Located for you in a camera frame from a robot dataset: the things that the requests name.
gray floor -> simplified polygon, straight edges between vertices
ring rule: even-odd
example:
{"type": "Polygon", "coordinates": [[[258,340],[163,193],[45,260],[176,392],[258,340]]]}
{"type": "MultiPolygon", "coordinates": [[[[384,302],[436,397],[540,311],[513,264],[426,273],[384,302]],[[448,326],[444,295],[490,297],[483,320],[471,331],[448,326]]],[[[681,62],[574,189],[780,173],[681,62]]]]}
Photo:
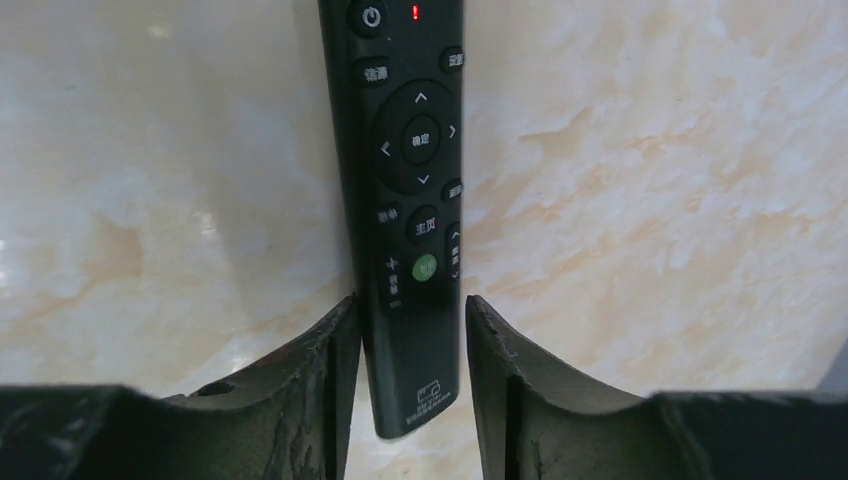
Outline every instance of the gray floor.
{"type": "Polygon", "coordinates": [[[842,350],[827,374],[819,383],[818,390],[823,392],[848,392],[848,343],[842,346],[842,350]]]}

beige marble tile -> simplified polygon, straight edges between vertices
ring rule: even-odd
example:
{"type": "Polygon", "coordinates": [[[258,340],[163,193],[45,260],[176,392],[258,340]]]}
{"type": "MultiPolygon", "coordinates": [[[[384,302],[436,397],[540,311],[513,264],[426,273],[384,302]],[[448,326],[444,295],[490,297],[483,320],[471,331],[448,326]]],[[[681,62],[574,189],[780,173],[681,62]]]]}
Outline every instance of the beige marble tile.
{"type": "MultiPolygon", "coordinates": [[[[467,0],[465,289],[638,393],[848,337],[848,5],[467,0]]],[[[312,0],[0,6],[0,381],[172,394],[352,289],[312,0]]],[[[480,478],[467,376],[349,475],[480,478]]]]}

marble surface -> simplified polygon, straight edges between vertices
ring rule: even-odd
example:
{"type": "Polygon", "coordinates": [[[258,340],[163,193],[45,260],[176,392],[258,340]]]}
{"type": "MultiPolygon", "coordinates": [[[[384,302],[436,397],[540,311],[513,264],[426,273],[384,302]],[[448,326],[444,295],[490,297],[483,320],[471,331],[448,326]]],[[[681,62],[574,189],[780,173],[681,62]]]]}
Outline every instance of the marble surface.
{"type": "MultiPolygon", "coordinates": [[[[467,0],[464,288],[587,373],[807,388],[848,337],[848,4],[467,0]]],[[[0,381],[168,395],[352,290],[313,0],[0,5],[0,381]]],[[[481,478],[468,391],[348,478],[481,478]]]]}

black remote control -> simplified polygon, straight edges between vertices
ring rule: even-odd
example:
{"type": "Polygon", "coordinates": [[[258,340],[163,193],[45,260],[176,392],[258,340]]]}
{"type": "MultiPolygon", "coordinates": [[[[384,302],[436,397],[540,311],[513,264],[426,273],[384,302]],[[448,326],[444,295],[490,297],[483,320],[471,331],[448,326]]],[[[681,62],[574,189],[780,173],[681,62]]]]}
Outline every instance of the black remote control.
{"type": "Polygon", "coordinates": [[[463,0],[319,0],[374,422],[459,393],[463,0]]]}

green button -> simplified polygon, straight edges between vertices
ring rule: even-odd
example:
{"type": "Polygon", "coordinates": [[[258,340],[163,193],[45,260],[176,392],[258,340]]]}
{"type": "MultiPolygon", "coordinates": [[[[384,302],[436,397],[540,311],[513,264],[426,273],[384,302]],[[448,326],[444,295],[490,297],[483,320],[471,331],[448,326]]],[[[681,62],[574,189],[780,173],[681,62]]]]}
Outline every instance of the green button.
{"type": "Polygon", "coordinates": [[[422,255],[421,258],[415,261],[415,265],[412,266],[412,277],[419,282],[426,282],[436,273],[437,266],[436,257],[429,253],[422,255]]]}

